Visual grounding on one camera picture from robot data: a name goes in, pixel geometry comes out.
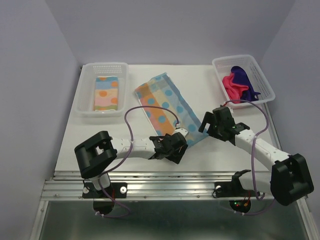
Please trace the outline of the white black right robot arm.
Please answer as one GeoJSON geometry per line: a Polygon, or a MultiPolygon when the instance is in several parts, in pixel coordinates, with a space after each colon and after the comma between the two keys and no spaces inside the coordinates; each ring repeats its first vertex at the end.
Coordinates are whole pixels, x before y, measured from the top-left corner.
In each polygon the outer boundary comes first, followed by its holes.
{"type": "Polygon", "coordinates": [[[237,171],[231,181],[216,184],[216,198],[244,197],[251,192],[271,195],[279,204],[288,206],[314,191],[307,161],[301,154],[289,154],[258,138],[246,124],[235,123],[228,107],[206,112],[199,131],[205,132],[206,126],[210,137],[230,142],[267,169],[258,173],[252,168],[237,171]]]}

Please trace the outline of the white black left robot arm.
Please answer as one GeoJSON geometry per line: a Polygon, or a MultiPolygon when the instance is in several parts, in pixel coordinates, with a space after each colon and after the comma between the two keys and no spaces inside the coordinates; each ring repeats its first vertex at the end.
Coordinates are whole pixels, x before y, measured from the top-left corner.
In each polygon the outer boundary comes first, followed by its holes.
{"type": "Polygon", "coordinates": [[[188,134],[186,129],[177,128],[173,134],[129,140],[112,138],[107,131],[100,131],[76,146],[74,153],[81,177],[93,183],[95,193],[106,197],[111,193],[110,178],[100,175],[114,160],[167,159],[179,164],[188,148],[188,134]]]}

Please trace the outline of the blue orange dotted towel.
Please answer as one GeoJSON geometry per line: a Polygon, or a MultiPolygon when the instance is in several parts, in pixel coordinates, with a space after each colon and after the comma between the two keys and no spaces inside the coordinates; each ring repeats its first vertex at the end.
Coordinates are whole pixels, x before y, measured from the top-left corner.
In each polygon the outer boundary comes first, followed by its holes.
{"type": "Polygon", "coordinates": [[[199,132],[201,121],[167,73],[153,77],[134,92],[139,104],[147,106],[143,110],[158,136],[171,135],[176,127],[184,128],[189,147],[208,136],[199,132]]]}

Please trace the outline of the orange polka dot towel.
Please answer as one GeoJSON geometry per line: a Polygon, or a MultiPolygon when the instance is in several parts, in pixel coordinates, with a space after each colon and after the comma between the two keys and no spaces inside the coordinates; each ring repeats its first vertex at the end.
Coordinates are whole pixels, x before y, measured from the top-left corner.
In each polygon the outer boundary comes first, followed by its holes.
{"type": "Polygon", "coordinates": [[[117,111],[118,98],[119,79],[117,76],[98,76],[95,79],[94,111],[117,111]]]}

